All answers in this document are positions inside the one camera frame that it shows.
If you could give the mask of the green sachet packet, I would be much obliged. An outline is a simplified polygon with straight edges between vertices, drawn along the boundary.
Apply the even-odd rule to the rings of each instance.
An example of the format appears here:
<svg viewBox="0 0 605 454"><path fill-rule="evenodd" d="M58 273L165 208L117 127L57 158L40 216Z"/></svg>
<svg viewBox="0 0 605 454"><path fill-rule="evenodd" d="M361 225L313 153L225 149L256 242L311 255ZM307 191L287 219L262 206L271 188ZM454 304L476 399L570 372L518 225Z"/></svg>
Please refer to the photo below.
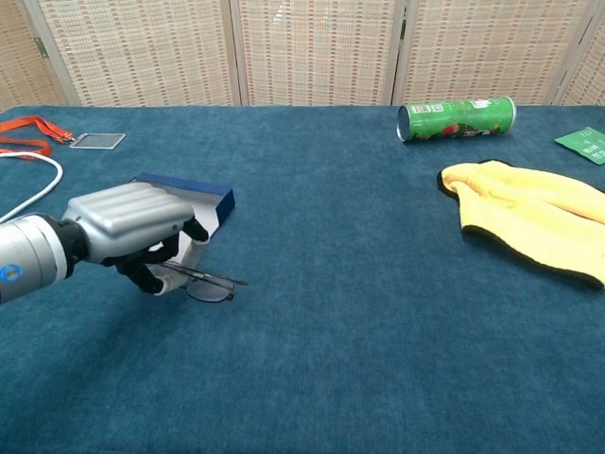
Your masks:
<svg viewBox="0 0 605 454"><path fill-rule="evenodd" d="M586 127L555 138L554 141L596 165L605 165L605 133L601 131Z"/></svg>

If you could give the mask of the woven bamboo folding screen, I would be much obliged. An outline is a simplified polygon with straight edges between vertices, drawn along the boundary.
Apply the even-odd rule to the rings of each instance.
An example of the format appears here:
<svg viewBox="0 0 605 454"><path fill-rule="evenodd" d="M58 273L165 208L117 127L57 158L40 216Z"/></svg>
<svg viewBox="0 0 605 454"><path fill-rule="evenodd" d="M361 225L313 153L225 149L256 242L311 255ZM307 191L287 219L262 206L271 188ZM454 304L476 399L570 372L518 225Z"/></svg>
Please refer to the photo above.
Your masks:
<svg viewBox="0 0 605 454"><path fill-rule="evenodd" d="M0 112L493 96L605 106L605 0L0 0Z"/></svg>

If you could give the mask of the teal table mat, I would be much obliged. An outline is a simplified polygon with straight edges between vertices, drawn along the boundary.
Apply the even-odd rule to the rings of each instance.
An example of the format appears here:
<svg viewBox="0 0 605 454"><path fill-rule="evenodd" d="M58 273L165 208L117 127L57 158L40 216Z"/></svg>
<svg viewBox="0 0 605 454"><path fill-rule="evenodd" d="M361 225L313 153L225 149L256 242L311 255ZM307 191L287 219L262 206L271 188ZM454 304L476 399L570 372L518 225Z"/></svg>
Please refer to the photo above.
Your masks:
<svg viewBox="0 0 605 454"><path fill-rule="evenodd" d="M605 107L522 107L508 134L400 142L393 107L27 106L56 147L36 210L142 172L230 187L201 267L233 300L114 270L0 306L0 454L605 454L605 291L459 229L438 173L498 158L605 189L557 145Z"/></svg>

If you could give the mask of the green chip can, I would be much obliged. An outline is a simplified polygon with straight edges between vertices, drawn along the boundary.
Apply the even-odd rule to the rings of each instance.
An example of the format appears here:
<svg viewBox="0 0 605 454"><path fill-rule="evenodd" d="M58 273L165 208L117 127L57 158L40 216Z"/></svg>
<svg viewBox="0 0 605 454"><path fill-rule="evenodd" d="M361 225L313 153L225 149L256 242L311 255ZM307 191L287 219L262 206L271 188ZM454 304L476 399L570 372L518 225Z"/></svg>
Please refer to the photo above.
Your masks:
<svg viewBox="0 0 605 454"><path fill-rule="evenodd" d="M416 102L399 108L396 131L404 143L500 135L513 126L516 116L507 96Z"/></svg>

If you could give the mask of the yellow cloth black trim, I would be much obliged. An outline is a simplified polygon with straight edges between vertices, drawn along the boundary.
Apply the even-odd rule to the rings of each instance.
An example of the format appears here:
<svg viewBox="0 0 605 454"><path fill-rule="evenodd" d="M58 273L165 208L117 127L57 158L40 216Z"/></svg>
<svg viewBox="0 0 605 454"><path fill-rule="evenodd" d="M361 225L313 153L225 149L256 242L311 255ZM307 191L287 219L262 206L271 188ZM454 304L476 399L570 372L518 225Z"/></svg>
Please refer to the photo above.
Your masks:
<svg viewBox="0 0 605 454"><path fill-rule="evenodd" d="M487 160L448 166L439 189L458 202L465 234L528 264L605 289L605 191L561 174Z"/></svg>

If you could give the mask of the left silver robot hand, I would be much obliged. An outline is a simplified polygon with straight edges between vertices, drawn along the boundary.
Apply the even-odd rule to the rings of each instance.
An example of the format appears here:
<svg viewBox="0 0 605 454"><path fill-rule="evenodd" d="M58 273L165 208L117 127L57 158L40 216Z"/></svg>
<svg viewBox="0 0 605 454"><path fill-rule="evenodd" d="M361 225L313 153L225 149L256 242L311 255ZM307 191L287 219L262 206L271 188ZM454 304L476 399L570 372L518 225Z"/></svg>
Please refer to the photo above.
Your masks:
<svg viewBox="0 0 605 454"><path fill-rule="evenodd" d="M62 218L84 234L85 261L116 268L152 295L167 294L190 280L182 272L165 269L155 274L149 268L178 255L180 234L191 239L186 268L201 258L210 239L188 202L149 183L125 183L72 198Z"/></svg>

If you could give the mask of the black wire-frame eyeglasses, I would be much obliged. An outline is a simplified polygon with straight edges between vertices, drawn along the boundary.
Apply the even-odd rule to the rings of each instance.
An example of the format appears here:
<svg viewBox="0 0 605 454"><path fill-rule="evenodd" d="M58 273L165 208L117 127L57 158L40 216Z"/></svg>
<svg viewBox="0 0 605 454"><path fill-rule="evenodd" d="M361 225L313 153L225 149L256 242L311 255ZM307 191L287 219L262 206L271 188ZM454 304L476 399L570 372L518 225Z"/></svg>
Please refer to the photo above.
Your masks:
<svg viewBox="0 0 605 454"><path fill-rule="evenodd" d="M179 277L186 276L188 281L181 287L186 290L189 297L204 303L230 301L234 297L236 285L248 284L228 276L212 275L172 262L163 263L162 267L174 271Z"/></svg>

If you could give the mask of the blue and white box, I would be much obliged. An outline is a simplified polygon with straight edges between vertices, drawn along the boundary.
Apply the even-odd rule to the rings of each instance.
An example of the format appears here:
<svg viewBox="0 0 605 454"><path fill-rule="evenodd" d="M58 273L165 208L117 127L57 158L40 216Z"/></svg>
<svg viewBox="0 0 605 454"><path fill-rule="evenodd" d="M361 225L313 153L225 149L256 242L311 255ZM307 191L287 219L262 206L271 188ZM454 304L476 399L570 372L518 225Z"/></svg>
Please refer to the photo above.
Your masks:
<svg viewBox="0 0 605 454"><path fill-rule="evenodd" d="M149 183L190 204L210 238L235 208L233 190L224 185L152 173L141 173L131 178L130 183Z"/></svg>

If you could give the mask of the clear badge holder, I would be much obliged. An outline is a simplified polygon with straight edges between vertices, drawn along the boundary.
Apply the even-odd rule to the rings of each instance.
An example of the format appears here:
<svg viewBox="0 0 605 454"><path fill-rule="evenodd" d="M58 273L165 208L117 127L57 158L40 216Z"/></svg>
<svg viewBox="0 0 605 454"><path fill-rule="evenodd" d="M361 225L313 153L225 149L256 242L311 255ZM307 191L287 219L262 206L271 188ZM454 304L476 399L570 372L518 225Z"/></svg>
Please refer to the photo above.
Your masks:
<svg viewBox="0 0 605 454"><path fill-rule="evenodd" d="M69 148L112 150L117 148L126 138L124 133L85 132L76 137Z"/></svg>

